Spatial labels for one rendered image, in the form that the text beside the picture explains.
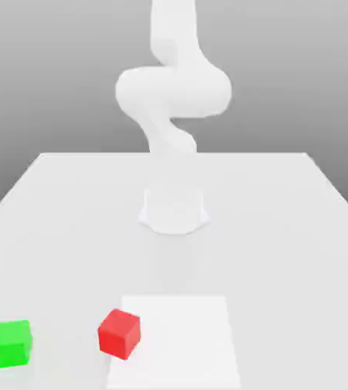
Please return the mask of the small red cube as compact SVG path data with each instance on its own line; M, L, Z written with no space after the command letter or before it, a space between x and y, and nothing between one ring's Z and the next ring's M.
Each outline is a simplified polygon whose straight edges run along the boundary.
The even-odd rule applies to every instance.
M141 340L140 317L115 308L97 332L100 351L127 360Z

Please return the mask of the small green cube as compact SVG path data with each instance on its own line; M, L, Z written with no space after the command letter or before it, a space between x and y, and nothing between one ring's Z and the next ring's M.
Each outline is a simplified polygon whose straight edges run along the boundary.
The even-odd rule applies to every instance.
M0 321L0 369L27 365L32 347L28 320Z

